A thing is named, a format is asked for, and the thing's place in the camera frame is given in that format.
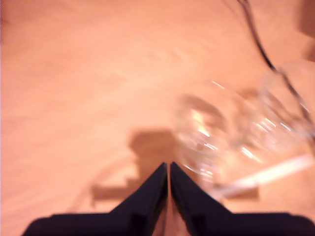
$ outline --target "wine glass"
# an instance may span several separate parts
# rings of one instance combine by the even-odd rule
[[[178,157],[189,170],[213,183],[218,159],[243,139],[249,119],[235,119],[241,96],[214,81],[189,85],[176,112]]]
[[[286,63],[277,71],[266,72],[260,90],[243,96],[242,109],[250,111],[245,113],[250,122],[239,145],[221,159],[221,183],[304,154],[306,141],[313,141],[315,63]],[[296,93],[288,88],[286,78]]]

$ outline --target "clear glass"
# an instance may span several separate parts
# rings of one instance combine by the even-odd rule
[[[287,63],[278,70],[287,76],[302,99],[297,101],[283,76],[273,71],[264,74],[260,90],[242,94],[242,113],[251,121],[240,145],[221,159],[220,183],[249,176],[307,151],[305,146],[315,129],[303,117],[301,106],[314,121],[315,63]]]
[[[237,147],[249,120],[239,118],[241,96],[214,82],[187,86],[177,106],[178,157],[189,170],[213,182],[217,162]]]

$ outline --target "wooden surface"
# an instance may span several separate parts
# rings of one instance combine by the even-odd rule
[[[314,1],[252,0],[275,64],[315,61]],[[107,211],[175,160],[175,99],[195,81],[258,88],[266,65],[236,0],[1,1],[1,232]],[[315,169],[234,211],[315,220]],[[172,234],[171,213],[167,233]]]

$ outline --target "black wire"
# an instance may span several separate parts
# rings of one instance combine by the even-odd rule
[[[303,117],[311,125],[314,125],[314,123],[313,123],[313,121],[312,121],[312,119],[310,117],[309,111],[303,106],[304,102],[303,102],[302,97],[299,95],[299,93],[292,86],[292,84],[291,84],[290,80],[288,79],[288,77],[286,76],[286,74],[283,71],[278,71],[275,68],[275,66],[269,60],[265,50],[263,49],[263,47],[261,45],[261,42],[260,42],[260,39],[259,39],[258,34],[257,34],[257,30],[256,30],[255,25],[254,25],[254,20],[253,20],[253,17],[252,17],[252,10],[251,10],[251,6],[250,6],[249,1],[248,0],[237,0],[237,1],[242,5],[242,7],[244,9],[245,17],[246,17],[246,20],[247,20],[248,25],[250,27],[250,30],[252,32],[252,36],[254,38],[254,41],[255,41],[257,47],[260,50],[260,53],[261,53],[262,57],[264,58],[265,62],[270,67],[270,69],[272,69],[275,73],[279,73],[280,75],[282,75],[282,77],[283,77],[283,79],[284,79],[284,81],[286,83],[286,86],[288,87],[288,89],[290,90],[290,92],[295,97],[296,101],[298,102],[300,110],[301,110],[301,112],[303,114]],[[312,134],[312,140],[313,140],[313,145],[314,145],[315,144],[315,135],[313,135],[313,134]]]
[[[277,71],[276,68],[274,67],[274,65],[271,63],[271,61],[269,60],[269,58],[267,57],[267,54],[265,52],[265,50],[263,49],[260,39],[258,37],[255,25],[253,24],[253,18],[252,18],[252,10],[251,10],[251,6],[250,3],[247,0],[237,0],[243,7],[244,9],[244,13],[246,16],[246,20],[249,24],[250,30],[252,32],[252,36],[255,40],[256,45],[258,46],[261,55],[263,56],[265,62],[267,63],[267,65],[273,70],[273,71]]]

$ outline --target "wooden table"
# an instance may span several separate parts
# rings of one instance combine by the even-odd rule
[[[315,61],[313,1],[251,2],[275,64]],[[236,0],[1,3],[4,236],[53,213],[112,209],[176,159],[170,129],[183,88],[206,79],[257,88],[268,69]],[[265,201],[227,206],[315,220],[314,170],[268,186]]]

